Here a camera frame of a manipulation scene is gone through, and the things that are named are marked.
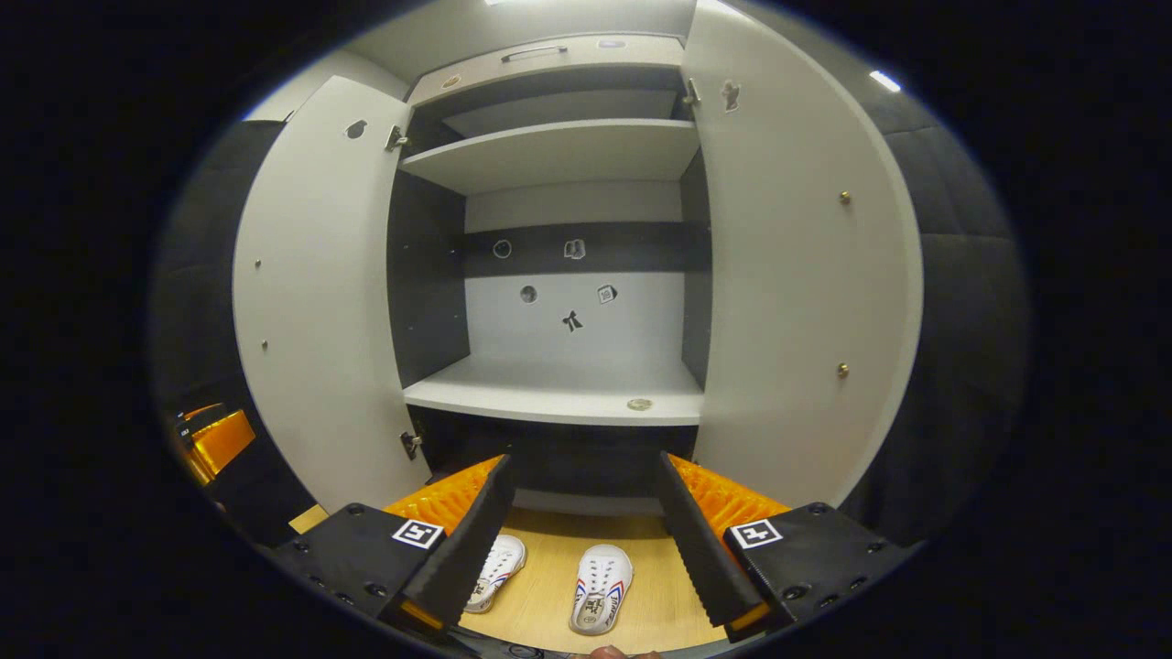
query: drawer handle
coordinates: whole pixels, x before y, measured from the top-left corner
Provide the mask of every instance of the drawer handle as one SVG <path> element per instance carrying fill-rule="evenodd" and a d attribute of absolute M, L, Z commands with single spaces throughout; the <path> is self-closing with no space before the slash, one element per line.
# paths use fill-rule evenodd
<path fill-rule="evenodd" d="M 558 53 L 565 53 L 566 50 L 570 50 L 568 46 L 538 46 L 537 48 L 525 48 L 524 50 L 517 50 L 516 53 L 509 53 L 504 57 L 500 57 L 500 61 L 502 62 L 507 62 L 511 57 L 515 57 L 517 55 L 524 55 L 525 53 L 537 53 L 538 50 L 552 50 L 554 48 L 558 49 Z"/>

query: cabinet shelf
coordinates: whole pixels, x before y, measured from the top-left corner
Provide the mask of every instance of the cabinet shelf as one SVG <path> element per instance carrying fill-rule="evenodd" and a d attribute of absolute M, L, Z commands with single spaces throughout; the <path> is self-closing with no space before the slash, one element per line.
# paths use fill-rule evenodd
<path fill-rule="evenodd" d="M 594 426 L 696 426 L 703 393 L 683 362 L 526 361 L 469 355 L 403 389 L 408 405 L 497 419 Z M 648 399 L 635 412 L 632 399 Z"/>
<path fill-rule="evenodd" d="M 689 121 L 566 121 L 462 140 L 398 168 L 468 196 L 577 181 L 679 181 L 699 148 Z"/>

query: ceiling light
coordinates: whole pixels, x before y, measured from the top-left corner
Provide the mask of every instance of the ceiling light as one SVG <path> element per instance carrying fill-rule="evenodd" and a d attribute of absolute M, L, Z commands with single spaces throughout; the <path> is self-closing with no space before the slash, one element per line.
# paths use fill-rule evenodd
<path fill-rule="evenodd" d="M 895 81 L 892 80 L 892 79 L 890 79 L 890 77 L 887 77 L 883 73 L 873 70 L 873 72 L 871 72 L 871 77 L 875 79 L 875 81 L 879 84 L 883 84 L 887 89 L 890 89 L 892 91 L 899 91 L 899 86 L 895 84 Z"/>

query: cabinet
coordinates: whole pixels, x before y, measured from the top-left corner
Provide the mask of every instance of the cabinet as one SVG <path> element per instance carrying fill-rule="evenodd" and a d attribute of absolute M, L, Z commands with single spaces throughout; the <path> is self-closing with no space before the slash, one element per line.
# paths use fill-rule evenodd
<path fill-rule="evenodd" d="M 646 511 L 660 449 L 790 504 L 846 496 L 902 396 L 922 281 L 899 170 L 824 70 L 700 0 L 686 48 L 518 45 L 388 101 L 368 140 L 338 102 L 320 143 L 278 143 L 238 240 L 250 387 L 319 501 L 384 505 L 503 450 L 532 508 Z"/>

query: open cabinet door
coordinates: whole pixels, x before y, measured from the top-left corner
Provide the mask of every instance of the open cabinet door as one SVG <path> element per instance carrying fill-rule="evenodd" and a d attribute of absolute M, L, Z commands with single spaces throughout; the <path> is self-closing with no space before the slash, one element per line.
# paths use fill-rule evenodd
<path fill-rule="evenodd" d="M 429 476 L 409 460 L 387 306 L 387 213 L 410 108 L 331 77 L 252 184 L 232 265 L 248 389 L 281 455 L 328 512 L 394 503 Z"/>
<path fill-rule="evenodd" d="M 758 21 L 699 0 L 681 69 L 700 97 L 713 231 L 695 457 L 788 505 L 837 507 L 915 356 L 924 281 L 907 186 L 859 104 Z"/>

